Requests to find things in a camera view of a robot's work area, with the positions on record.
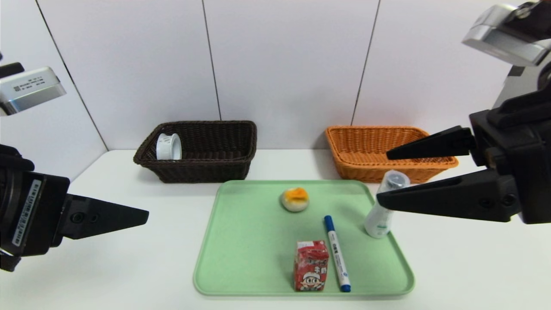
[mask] barcode label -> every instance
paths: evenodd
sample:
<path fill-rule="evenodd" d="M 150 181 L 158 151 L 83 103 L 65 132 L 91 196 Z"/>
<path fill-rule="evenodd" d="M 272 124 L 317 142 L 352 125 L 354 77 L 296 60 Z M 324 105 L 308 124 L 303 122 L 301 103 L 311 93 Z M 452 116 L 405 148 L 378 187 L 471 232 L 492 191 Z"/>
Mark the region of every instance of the barcode label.
<path fill-rule="evenodd" d="M 25 235 L 27 223 L 29 223 L 29 217 L 33 212 L 34 203 L 36 200 L 36 196 L 38 195 L 38 190 L 40 190 L 41 184 L 41 180 L 34 180 L 31 184 L 29 194 L 27 195 L 27 199 L 25 200 L 25 205 L 23 206 L 23 210 L 21 210 L 21 215 L 19 216 L 19 222 L 17 223 L 15 233 L 13 234 L 12 243 L 16 247 L 21 245 L 21 241 L 23 240 L 23 236 Z"/>

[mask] white table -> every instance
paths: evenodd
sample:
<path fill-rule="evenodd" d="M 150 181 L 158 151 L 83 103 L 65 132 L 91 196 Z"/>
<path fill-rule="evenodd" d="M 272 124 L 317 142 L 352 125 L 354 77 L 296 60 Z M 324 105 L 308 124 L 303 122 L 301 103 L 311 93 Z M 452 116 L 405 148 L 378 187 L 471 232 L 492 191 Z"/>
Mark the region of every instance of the white table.
<path fill-rule="evenodd" d="M 413 292 L 395 298 L 206 297 L 192 283 L 219 184 L 163 184 L 132 162 L 104 154 L 70 193 L 150 211 L 146 225 L 82 240 L 0 273 L 1 309 L 549 309 L 551 224 L 397 212 L 396 236 Z M 435 179 L 469 173 L 469 157 Z M 327 150 L 259 150 L 248 179 L 337 179 Z M 369 185 L 372 193 L 377 185 Z"/>

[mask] yellow filling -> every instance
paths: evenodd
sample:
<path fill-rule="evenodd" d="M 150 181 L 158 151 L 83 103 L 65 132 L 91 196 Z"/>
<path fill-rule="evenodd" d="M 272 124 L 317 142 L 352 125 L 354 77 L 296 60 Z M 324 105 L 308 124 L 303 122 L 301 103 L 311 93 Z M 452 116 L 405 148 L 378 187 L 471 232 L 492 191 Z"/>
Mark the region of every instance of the yellow filling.
<path fill-rule="evenodd" d="M 286 190 L 285 199 L 289 202 L 307 202 L 308 193 L 303 188 Z"/>

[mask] white tape roll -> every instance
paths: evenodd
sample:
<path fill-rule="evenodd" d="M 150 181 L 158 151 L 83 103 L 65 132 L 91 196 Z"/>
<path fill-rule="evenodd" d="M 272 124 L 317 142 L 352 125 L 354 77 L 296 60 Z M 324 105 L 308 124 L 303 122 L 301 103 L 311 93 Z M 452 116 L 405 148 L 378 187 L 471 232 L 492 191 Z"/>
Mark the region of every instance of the white tape roll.
<path fill-rule="evenodd" d="M 182 143 L 177 134 L 167 136 L 164 133 L 157 139 L 157 160 L 178 160 L 182 159 Z"/>

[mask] marker pen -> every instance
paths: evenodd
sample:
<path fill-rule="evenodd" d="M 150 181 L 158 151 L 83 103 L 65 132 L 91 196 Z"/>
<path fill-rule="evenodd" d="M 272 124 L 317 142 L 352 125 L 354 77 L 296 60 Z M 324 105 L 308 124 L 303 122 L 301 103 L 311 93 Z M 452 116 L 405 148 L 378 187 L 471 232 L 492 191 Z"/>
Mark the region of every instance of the marker pen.
<path fill-rule="evenodd" d="M 350 292 L 350 279 L 348 279 L 348 272 L 344 264 L 343 254 L 341 252 L 341 246 L 339 245 L 339 239 L 335 232 L 335 226 L 333 225 L 333 219 L 330 215 L 325 218 L 325 226 L 327 227 L 327 235 L 329 236 L 329 243 L 331 244 L 331 252 L 333 253 L 333 261 L 337 268 L 337 275 L 339 277 L 339 283 L 341 285 L 342 292 Z"/>

